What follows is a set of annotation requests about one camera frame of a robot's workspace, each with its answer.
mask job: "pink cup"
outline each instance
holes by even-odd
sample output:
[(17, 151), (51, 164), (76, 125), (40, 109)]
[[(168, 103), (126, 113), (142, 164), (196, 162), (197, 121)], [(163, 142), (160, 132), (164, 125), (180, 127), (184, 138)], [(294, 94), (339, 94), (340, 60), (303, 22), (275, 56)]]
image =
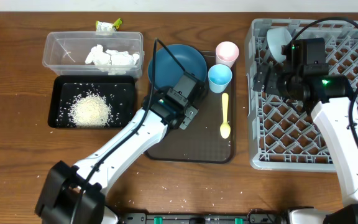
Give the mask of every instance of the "pink cup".
[(223, 64), (231, 68), (239, 56), (239, 48), (235, 43), (225, 41), (216, 47), (216, 64)]

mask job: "yellow spoon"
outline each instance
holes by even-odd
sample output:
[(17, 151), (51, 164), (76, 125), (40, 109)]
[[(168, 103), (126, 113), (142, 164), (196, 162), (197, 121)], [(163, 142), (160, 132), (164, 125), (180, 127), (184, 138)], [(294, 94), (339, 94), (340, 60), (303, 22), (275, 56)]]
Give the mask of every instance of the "yellow spoon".
[(221, 125), (221, 136), (227, 139), (230, 135), (230, 125), (227, 123), (227, 107), (229, 106), (229, 95), (222, 94), (223, 123)]

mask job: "black tray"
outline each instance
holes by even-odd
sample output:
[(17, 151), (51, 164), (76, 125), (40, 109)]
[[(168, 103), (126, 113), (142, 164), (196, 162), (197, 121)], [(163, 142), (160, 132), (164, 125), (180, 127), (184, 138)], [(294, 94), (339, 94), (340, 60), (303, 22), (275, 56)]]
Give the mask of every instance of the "black tray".
[[(201, 52), (208, 69), (215, 64), (215, 52)], [(223, 121), (222, 93), (209, 90), (198, 114), (185, 129), (170, 131), (158, 144), (151, 147), (145, 155), (162, 161), (207, 162), (223, 164), (229, 162), (236, 151), (236, 64), (231, 68), (233, 78), (225, 89), (229, 94), (227, 120), (231, 127), (230, 136), (223, 139), (220, 126)]]
[(69, 108), (74, 96), (81, 94), (82, 97), (86, 97), (86, 92), (90, 90), (99, 96), (105, 96), (106, 103), (111, 105), (114, 119), (104, 128), (123, 128), (131, 121), (135, 113), (136, 101), (135, 80), (132, 77), (62, 75), (57, 77), (53, 84), (48, 125), (51, 128), (75, 128), (75, 124), (69, 120)]

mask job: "white wall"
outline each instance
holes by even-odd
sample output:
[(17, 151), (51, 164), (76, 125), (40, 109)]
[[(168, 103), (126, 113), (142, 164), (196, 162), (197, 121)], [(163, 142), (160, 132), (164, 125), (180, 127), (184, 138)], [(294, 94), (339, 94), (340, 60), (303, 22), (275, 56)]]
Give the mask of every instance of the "white wall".
[(0, 11), (358, 12), (358, 0), (0, 0)]

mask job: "cup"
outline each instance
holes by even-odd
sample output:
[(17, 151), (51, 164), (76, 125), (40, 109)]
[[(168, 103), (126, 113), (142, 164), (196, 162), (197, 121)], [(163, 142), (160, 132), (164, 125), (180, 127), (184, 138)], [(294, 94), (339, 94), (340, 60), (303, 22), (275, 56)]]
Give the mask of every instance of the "cup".
[(214, 93), (221, 93), (230, 83), (233, 74), (226, 65), (214, 65), (208, 71), (209, 89)]
[(239, 56), (240, 50), (235, 43), (221, 42), (215, 50), (216, 64), (227, 65), (231, 68)]
[(278, 63), (282, 63), (285, 60), (285, 56), (281, 54), (281, 46), (291, 42), (290, 32), (285, 27), (274, 28), (267, 31), (266, 38), (273, 58)]

